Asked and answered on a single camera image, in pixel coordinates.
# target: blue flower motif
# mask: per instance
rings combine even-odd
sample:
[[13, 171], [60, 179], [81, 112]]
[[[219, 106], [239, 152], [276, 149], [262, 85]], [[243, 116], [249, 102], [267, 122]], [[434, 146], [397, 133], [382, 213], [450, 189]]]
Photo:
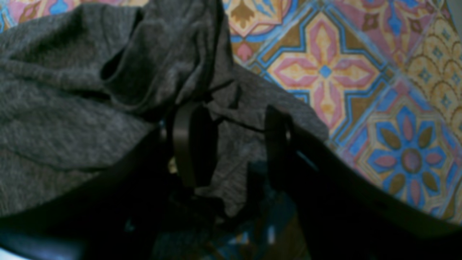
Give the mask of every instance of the blue flower motif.
[[440, 193], [440, 178], [432, 168], [441, 168], [446, 160], [444, 151], [434, 145], [435, 123], [421, 121], [403, 107], [393, 122], [376, 123], [377, 139], [386, 149], [375, 149], [368, 164], [378, 173], [389, 174], [383, 188], [401, 198], [406, 190], [406, 201], [422, 208], [425, 198]]

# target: floral tile pattern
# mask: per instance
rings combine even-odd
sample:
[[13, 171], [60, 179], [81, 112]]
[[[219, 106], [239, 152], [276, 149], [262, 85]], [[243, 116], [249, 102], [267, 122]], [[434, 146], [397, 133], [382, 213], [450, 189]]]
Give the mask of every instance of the floral tile pattern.
[[[0, 32], [86, 2], [148, 0], [0, 0]], [[222, 2], [238, 64], [310, 104], [327, 145], [366, 180], [462, 225], [462, 46], [446, 0]], [[309, 259], [293, 202], [269, 208], [184, 257]], [[158, 259], [178, 253], [161, 242], [171, 236]]]

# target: heather gray cloth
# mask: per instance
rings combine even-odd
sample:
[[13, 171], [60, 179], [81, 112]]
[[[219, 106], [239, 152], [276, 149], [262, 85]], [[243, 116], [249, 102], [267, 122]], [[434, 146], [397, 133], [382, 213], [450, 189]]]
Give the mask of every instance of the heather gray cloth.
[[84, 4], [0, 34], [0, 216], [41, 204], [127, 153], [172, 106], [207, 94], [219, 126], [209, 187], [229, 216], [246, 202], [248, 164], [265, 160], [268, 104], [326, 140], [315, 112], [233, 63], [219, 0]]

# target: gray sweater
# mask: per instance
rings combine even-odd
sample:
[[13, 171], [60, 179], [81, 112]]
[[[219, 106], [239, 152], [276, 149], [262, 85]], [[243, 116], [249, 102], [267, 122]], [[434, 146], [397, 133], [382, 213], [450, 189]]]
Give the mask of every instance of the gray sweater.
[[205, 93], [211, 115], [228, 120], [212, 183], [196, 193], [223, 199], [230, 217], [246, 203], [249, 163], [266, 157], [263, 136], [240, 125], [264, 129], [272, 104], [328, 137], [308, 105], [234, 64], [219, 0], [84, 4], [0, 34], [0, 217], [90, 180]]

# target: gray fabric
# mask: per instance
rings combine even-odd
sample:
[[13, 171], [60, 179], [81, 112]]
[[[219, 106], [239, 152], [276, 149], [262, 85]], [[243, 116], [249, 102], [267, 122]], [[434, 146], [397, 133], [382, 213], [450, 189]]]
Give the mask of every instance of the gray fabric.
[[196, 193], [222, 198], [231, 217], [246, 202], [248, 164], [266, 156], [261, 133], [234, 122], [263, 130], [273, 104], [328, 137], [308, 105], [234, 64], [219, 0], [84, 4], [0, 34], [0, 216], [87, 181], [172, 106], [206, 93], [213, 117], [229, 120], [212, 184]]

